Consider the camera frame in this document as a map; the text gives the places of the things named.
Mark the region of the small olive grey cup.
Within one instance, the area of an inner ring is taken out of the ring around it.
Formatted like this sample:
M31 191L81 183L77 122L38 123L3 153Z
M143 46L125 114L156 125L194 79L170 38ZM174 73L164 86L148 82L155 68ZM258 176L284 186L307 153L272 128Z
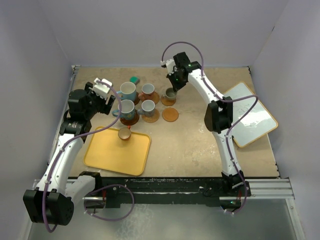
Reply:
M162 96L168 101L175 101L177 98L177 92L174 91L172 87L169 87L165 90Z

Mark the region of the blue floral mug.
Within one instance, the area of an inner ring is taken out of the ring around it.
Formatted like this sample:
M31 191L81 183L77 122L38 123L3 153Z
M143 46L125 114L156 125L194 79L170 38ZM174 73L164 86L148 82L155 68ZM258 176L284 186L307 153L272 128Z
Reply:
M124 99L118 105L118 109L112 111L114 117L132 120L135 117L135 104L129 99Z

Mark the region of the orange wooden coaster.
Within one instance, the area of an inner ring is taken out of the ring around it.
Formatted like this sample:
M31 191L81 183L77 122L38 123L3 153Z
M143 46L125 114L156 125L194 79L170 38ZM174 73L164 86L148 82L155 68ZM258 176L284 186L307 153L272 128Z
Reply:
M165 106L173 106L176 103L176 99L170 100L170 99L167 99L165 96L162 96L160 98L160 101Z
M179 112L173 108L165 108L162 112L162 118L167 122L175 122L179 118Z

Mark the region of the large light blue mug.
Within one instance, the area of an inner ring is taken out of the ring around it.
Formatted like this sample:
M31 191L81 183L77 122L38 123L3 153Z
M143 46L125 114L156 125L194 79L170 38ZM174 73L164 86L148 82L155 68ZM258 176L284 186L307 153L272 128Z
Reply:
M134 102L137 97L136 85L133 82L124 82L121 84L120 90L116 93L122 95L122 100L131 100Z

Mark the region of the dark brown wooden coaster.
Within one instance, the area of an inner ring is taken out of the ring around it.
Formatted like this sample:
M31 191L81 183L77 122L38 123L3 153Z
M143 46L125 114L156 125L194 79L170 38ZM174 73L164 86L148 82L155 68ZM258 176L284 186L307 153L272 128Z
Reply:
M121 117L120 122L126 126L133 126L139 121L139 119L140 119L140 115L138 114L137 110L135 110L134 117L132 119L128 120Z
M133 101L133 103L136 106L139 102L140 102L139 93L136 92L135 100Z

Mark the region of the woven light brown coaster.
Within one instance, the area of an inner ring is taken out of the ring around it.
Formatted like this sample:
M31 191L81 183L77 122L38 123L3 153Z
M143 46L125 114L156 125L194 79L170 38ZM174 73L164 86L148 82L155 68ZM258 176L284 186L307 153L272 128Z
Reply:
M153 92L151 94L146 94L144 92L141 92L138 94L139 99L144 102L146 100L151 100L153 101L155 104L157 104L160 101L160 96L157 92Z
M160 113L159 113L159 111L157 109L154 110L154 115L153 116L142 115L142 119L146 123L155 123L159 118L160 118Z

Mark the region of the pink cup orange handle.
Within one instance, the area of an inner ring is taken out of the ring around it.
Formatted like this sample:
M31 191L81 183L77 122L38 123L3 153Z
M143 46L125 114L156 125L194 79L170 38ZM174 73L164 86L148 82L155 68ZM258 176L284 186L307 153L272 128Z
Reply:
M141 93L138 97L142 102L145 100L152 100L154 92L155 86L151 83L146 83L141 87Z

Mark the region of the grey mug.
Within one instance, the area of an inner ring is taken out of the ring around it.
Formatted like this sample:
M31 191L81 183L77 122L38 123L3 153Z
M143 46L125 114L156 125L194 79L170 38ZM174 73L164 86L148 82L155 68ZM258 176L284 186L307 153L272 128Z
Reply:
M152 100L145 100L141 104L141 108L137 110L137 113L148 118L153 117L156 110L156 104Z

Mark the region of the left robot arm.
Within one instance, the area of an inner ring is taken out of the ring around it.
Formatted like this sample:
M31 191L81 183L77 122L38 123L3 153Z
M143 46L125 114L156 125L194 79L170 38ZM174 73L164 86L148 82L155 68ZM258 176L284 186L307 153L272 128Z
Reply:
M30 220L44 224L49 233L58 225L69 224L75 206L84 196L88 193L98 196L103 191L102 177L97 172L84 171L74 183L67 181L78 152L92 134L91 119L97 113L108 115L115 100L120 97L113 84L99 78L68 95L68 109L63 115L54 154L40 181L23 195Z

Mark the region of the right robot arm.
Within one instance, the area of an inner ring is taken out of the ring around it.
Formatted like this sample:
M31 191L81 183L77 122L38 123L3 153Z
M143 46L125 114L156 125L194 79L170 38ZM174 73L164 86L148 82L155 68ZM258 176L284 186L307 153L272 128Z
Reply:
M244 174L238 163L233 146L231 128L233 123L233 101L224 97L209 81L197 62L191 62L185 52L173 56L172 59L160 62L167 69L167 78L175 92L186 84L191 84L201 95L206 112L204 124L216 140L222 165L222 190L228 196L235 195L239 190L248 195L248 187Z

